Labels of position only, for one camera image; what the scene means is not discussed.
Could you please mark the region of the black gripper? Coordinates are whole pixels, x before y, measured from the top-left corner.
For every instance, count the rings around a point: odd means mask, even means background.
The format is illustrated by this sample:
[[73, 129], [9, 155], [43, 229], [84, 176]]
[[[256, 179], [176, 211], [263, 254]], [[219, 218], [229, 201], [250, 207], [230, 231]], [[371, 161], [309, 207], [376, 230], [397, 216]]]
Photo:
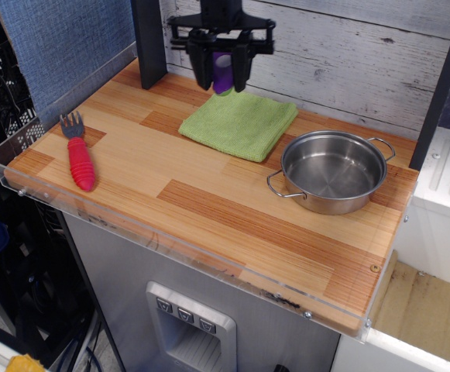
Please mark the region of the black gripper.
[[212, 83], [213, 52], [232, 53], [234, 89], [241, 92], [254, 56], [274, 51], [276, 23], [246, 13], [241, 1], [201, 1], [198, 14], [172, 16], [167, 24], [172, 47], [187, 51], [196, 81], [205, 91]]

